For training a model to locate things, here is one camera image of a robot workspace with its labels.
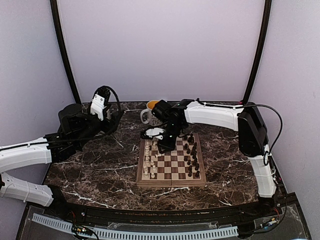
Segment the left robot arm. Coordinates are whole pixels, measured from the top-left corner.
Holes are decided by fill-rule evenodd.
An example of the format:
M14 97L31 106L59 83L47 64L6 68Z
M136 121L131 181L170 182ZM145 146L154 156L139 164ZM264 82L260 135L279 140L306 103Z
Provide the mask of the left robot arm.
M97 113L92 109L84 112L78 103L70 104L58 113L60 126L56 133L47 134L36 140L5 146L0 149L0 195L24 202L49 207L60 218L67 218L71 208L59 187L38 185L10 176L7 172L37 164L60 163L78 151L85 144L114 133L123 115L123 110L108 114L111 104L102 106Z

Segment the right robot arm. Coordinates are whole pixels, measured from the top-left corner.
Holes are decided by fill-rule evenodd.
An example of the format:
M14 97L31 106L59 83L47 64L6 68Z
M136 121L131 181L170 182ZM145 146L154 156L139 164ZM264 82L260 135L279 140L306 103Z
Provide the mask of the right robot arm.
M266 217L275 208L271 199L276 183L268 162L270 154L267 127L257 105L223 105L183 99L175 105L164 100L155 104L151 113L166 124L158 144L162 152L174 150L177 137L189 124L205 124L231 129L238 133L239 150L250 161L258 185L258 195L264 198L255 205L255 213Z

